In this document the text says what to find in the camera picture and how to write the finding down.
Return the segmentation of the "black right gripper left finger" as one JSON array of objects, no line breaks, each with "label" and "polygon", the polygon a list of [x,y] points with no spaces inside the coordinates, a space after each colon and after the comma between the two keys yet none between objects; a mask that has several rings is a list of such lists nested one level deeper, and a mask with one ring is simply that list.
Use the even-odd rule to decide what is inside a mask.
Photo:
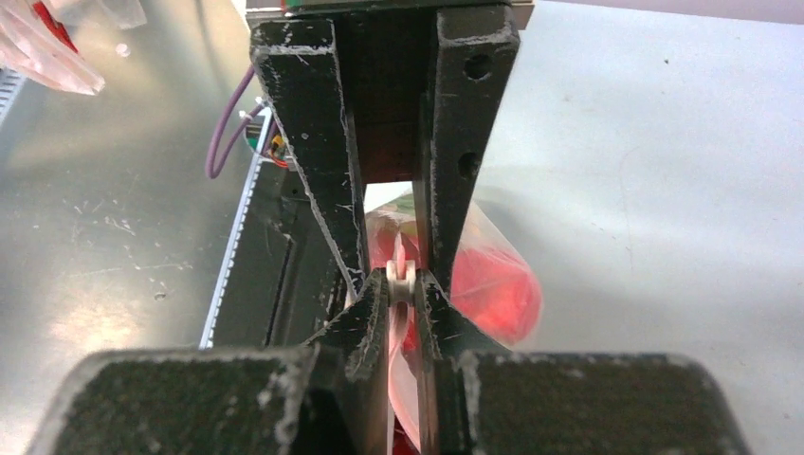
[{"label": "black right gripper left finger", "polygon": [[58,389],[31,454],[385,454],[390,286],[305,342],[106,351]]}]

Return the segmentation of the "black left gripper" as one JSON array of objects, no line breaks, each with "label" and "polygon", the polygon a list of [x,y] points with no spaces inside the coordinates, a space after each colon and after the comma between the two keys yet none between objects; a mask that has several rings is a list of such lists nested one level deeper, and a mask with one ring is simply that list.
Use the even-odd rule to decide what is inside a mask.
[{"label": "black left gripper", "polygon": [[313,214],[355,296],[369,267],[362,181],[414,179],[421,267],[449,292],[521,44],[513,9],[336,6],[333,19],[251,31],[251,60]]}]

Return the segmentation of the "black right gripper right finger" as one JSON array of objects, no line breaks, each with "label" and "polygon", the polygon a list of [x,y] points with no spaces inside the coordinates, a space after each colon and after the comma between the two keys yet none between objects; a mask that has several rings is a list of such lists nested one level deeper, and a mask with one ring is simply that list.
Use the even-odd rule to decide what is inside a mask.
[{"label": "black right gripper right finger", "polygon": [[747,454],[713,376],[665,353],[522,353],[536,454]]}]

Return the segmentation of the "clear zip top bag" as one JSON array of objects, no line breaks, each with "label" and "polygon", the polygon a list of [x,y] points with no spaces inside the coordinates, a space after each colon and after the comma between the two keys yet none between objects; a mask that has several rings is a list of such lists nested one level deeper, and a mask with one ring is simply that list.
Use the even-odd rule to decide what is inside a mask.
[{"label": "clear zip top bag", "polygon": [[[411,194],[375,209],[415,216]],[[538,453],[534,395],[526,386],[536,372],[526,357],[465,317],[451,290],[444,292],[421,264],[401,256],[375,274],[390,292],[391,453]]]}]

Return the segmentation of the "red bell pepper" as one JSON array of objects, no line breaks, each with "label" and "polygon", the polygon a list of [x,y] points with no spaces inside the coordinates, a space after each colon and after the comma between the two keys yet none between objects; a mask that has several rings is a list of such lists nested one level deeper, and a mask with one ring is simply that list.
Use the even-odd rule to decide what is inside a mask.
[{"label": "red bell pepper", "polygon": [[[421,264],[415,216],[375,209],[366,219],[371,267],[403,256]],[[512,346],[538,325],[542,292],[520,253],[473,205],[455,257],[449,299],[481,330]]]}]

